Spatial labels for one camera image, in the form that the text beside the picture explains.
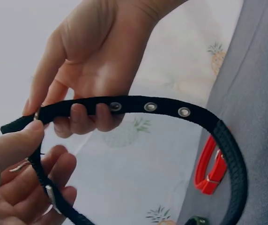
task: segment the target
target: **gray fabric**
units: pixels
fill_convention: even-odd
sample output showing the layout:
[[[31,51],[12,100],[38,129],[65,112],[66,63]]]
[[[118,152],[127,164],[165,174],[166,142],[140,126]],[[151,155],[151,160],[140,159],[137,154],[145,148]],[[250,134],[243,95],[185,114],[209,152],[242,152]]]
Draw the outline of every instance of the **gray fabric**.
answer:
[[[238,224],[268,225],[268,0],[245,0],[207,108],[231,128],[248,168],[249,197]],[[203,131],[196,160],[207,138]],[[178,225],[194,215],[218,225],[230,199],[229,176],[213,195],[203,195],[194,172]]]

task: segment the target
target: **fingernail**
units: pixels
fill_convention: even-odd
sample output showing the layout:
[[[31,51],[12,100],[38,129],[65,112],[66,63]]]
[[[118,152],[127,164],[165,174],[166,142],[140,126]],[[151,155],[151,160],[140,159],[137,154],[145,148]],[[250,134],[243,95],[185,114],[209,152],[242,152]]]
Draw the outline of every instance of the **fingernail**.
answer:
[[[76,105],[77,104],[72,105],[71,112],[70,112],[71,120],[72,120],[73,123],[77,123],[81,119],[81,112],[79,110],[77,110]]]
[[[28,106],[29,106],[29,99],[27,99],[26,104],[23,108],[23,111],[22,111],[23,115],[27,112]]]
[[[58,124],[54,124],[54,128],[59,133],[63,133],[63,131],[64,131],[64,128],[61,125],[58,125]]]
[[[44,126],[40,120],[35,120],[29,123],[24,129],[31,131],[39,131],[41,129],[44,129]]]

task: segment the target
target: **metal buckle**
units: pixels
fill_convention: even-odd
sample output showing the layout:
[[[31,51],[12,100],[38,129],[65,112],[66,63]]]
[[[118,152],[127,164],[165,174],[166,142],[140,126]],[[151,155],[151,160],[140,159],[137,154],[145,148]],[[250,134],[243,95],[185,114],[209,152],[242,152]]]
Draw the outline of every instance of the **metal buckle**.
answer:
[[[214,184],[220,184],[220,182],[214,181],[214,180],[210,180],[209,179],[209,174],[206,176],[206,181],[210,182],[210,183],[214,183]]]
[[[18,172],[27,165],[31,165],[31,163],[28,161],[28,158],[26,158],[26,161],[18,165],[16,168],[9,170],[9,172],[10,173]]]
[[[218,156],[218,154],[219,154],[220,152],[221,152],[220,149],[216,151],[216,154],[215,154],[215,156],[214,156],[214,160],[217,159],[217,156]]]
[[[53,192],[53,188],[51,187],[51,185],[46,185],[45,186],[45,189],[46,189],[46,192],[49,196],[49,199],[51,200],[51,203],[53,205],[53,208],[60,214],[61,212],[59,211],[59,209],[57,209],[57,206],[56,206],[56,201],[55,201],[55,195],[54,195],[54,192]]]

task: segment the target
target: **black dog collar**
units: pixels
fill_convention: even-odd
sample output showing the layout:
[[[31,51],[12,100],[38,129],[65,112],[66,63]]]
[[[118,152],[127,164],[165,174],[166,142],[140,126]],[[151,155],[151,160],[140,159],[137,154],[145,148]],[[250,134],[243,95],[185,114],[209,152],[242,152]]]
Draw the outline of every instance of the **black dog collar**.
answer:
[[[221,225],[235,225],[239,221],[246,205],[248,179],[246,165],[241,151],[224,122],[213,113],[190,103],[162,97],[118,96],[91,97],[67,100],[42,107],[36,114],[23,116],[1,127],[3,134],[22,130],[34,119],[43,124],[52,122],[56,117],[69,117],[72,104],[79,103],[86,107],[88,115],[96,113],[96,105],[107,104],[112,114],[152,113],[184,119],[205,128],[219,146],[229,170],[231,180],[231,199]],[[75,225],[94,225],[88,218],[77,212],[62,196],[54,183],[46,176],[41,165],[41,145],[28,158],[36,171],[39,182],[49,196],[53,207],[69,218]]]

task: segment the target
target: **red dog collar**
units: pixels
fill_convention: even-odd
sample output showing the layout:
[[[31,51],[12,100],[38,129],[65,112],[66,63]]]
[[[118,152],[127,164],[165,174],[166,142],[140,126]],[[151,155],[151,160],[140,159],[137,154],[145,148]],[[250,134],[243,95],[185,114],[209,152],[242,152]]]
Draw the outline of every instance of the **red dog collar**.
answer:
[[[227,165],[223,158],[223,154],[220,150],[218,150],[216,152],[213,169],[205,177],[206,170],[215,147],[216,142],[214,141],[213,137],[210,136],[203,152],[201,153],[194,177],[194,186],[201,190],[203,194],[207,195],[212,195],[214,193],[227,170]]]

